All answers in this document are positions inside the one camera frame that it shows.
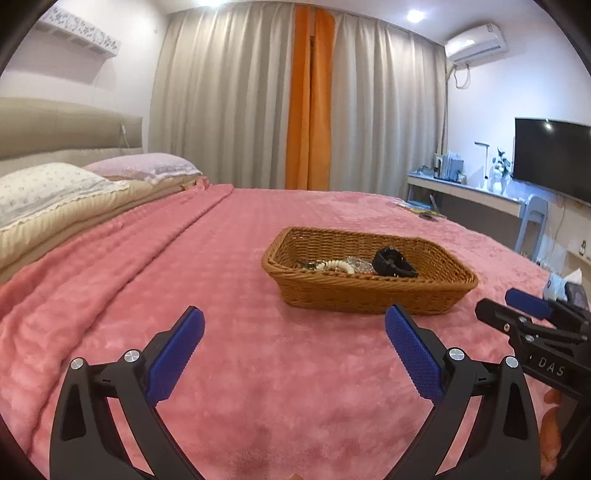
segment potted plant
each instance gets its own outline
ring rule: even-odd
[[[505,158],[505,152],[497,148],[499,156],[492,159],[492,192],[504,195],[511,181],[511,161]]]

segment human hand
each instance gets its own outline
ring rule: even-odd
[[[560,405],[562,393],[558,390],[549,390],[544,395],[544,403],[549,405]],[[558,429],[558,420],[556,414],[558,407],[553,407],[546,412],[542,418],[540,427],[540,453],[542,476],[549,476],[558,463],[558,454],[562,447],[560,440],[560,430]]]

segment ceiling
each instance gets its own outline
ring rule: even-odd
[[[200,0],[155,1],[166,13],[200,6]],[[302,3],[380,18],[441,44],[468,28],[486,22],[496,23],[502,30],[504,24],[526,20],[532,12],[540,9],[534,0],[314,0]],[[418,24],[410,23],[406,17],[412,9],[423,11],[425,20]]]

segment curtain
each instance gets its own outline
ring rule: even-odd
[[[285,188],[328,190],[335,19],[309,5],[295,14]]]
[[[402,196],[444,141],[444,48],[385,22],[335,14],[331,190]]]
[[[294,5],[173,15],[154,85],[150,151],[194,163],[214,183],[283,188]]]

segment orange curtain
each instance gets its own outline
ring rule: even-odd
[[[295,8],[285,188],[328,190],[330,101],[335,19],[309,5]]]

